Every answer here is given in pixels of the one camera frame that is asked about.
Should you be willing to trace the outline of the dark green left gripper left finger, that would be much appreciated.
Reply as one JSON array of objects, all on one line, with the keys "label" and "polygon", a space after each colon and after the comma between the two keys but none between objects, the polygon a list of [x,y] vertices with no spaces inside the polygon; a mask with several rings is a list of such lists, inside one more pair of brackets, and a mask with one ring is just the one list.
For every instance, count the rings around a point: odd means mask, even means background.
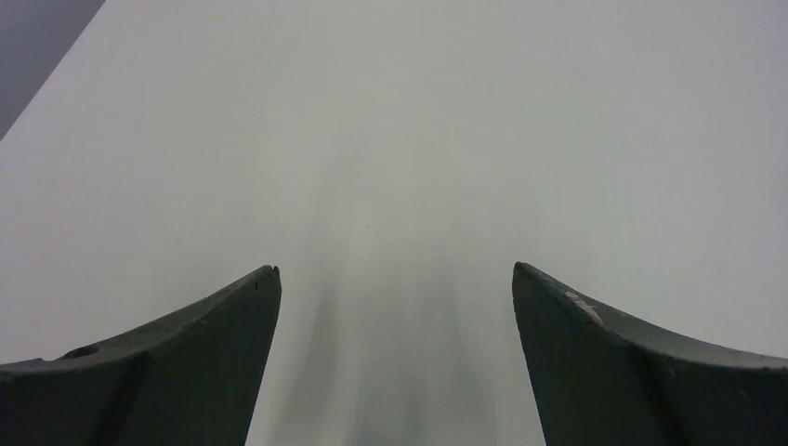
[{"label": "dark green left gripper left finger", "polygon": [[242,445],[282,301],[264,266],[60,358],[1,368],[5,445]]}]

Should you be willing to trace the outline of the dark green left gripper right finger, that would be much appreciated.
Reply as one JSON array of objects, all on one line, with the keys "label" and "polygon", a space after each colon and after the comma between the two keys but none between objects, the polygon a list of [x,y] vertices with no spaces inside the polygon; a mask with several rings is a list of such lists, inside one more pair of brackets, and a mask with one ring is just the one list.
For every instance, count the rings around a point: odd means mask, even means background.
[{"label": "dark green left gripper right finger", "polygon": [[786,443],[786,359],[666,330],[522,262],[512,295],[547,444]]}]

